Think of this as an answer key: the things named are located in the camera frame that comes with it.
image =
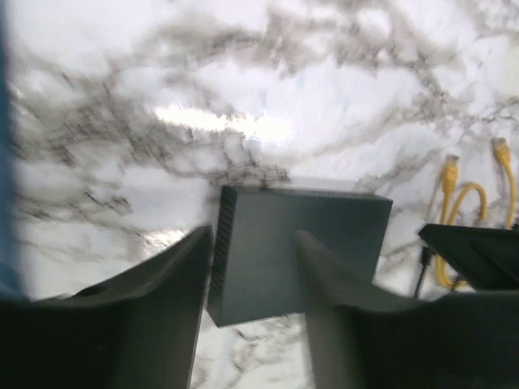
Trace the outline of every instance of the white marble countertop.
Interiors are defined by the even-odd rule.
[[[218,185],[346,182],[394,200],[376,282],[408,293],[438,176],[519,164],[519,2],[11,0],[19,238],[34,297],[73,293],[214,223]],[[461,209],[471,224],[476,194]],[[432,276],[427,290],[435,290]],[[218,330],[194,388],[311,387],[294,315]]]

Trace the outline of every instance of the black power cord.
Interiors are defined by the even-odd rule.
[[[434,250],[429,246],[422,246],[422,253],[420,254],[420,276],[414,288],[414,298],[420,298],[420,289],[422,288],[423,280],[427,269],[431,265],[432,256],[435,254]]]

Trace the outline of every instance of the black device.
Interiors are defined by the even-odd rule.
[[[72,297],[0,300],[0,387],[187,389],[211,253],[202,227]]]
[[[293,239],[300,229],[371,279],[391,206],[371,194],[224,186],[208,294],[215,324],[302,312]]]
[[[477,290],[519,290],[519,231],[426,224],[418,235]]]
[[[297,245],[315,389],[519,387],[517,292],[399,297],[311,234]]]

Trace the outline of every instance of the gray router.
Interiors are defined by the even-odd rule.
[[[371,280],[392,200],[340,191],[224,186],[208,312],[218,327],[302,313],[294,234],[312,233]]]

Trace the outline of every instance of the yellow ethernet cable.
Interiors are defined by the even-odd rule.
[[[511,165],[511,153],[510,148],[508,147],[506,140],[503,138],[495,139],[492,143],[492,146],[494,148],[494,155],[495,158],[499,161],[499,163],[503,166],[504,171],[507,174],[508,177],[508,183],[510,185],[510,207],[508,209],[508,216],[506,219],[505,227],[507,229],[512,227],[514,218],[515,218],[515,212],[516,212],[516,200],[517,200],[517,188],[515,183],[515,178],[513,176],[512,171],[512,165]],[[485,192],[485,189],[479,185],[476,182],[470,182],[467,185],[464,186],[463,190],[461,191],[460,195],[457,197],[457,200],[453,204],[453,209],[450,212],[450,215],[448,214],[448,208],[452,199],[452,196],[454,194],[454,190],[456,189],[456,184],[458,180],[458,166],[457,166],[458,159],[455,156],[452,156],[448,158],[445,166],[444,166],[444,172],[442,177],[442,191],[444,192],[444,201],[442,203],[441,208],[441,216],[440,216],[440,223],[441,224],[447,224],[452,225],[456,221],[456,215],[460,211],[461,204],[463,203],[463,200],[468,195],[468,193],[471,190],[476,190],[479,194],[479,201],[481,204],[480,212],[479,212],[479,219],[481,221],[484,221],[487,218],[487,209],[488,209],[488,202],[487,202],[487,193]],[[445,288],[457,288],[460,286],[466,285],[466,283],[456,283],[456,281],[451,280],[448,277],[447,273],[447,263],[443,258],[441,258],[439,255],[436,255],[435,260],[435,267],[436,267],[436,277],[438,279],[438,282],[440,285],[444,286]]]

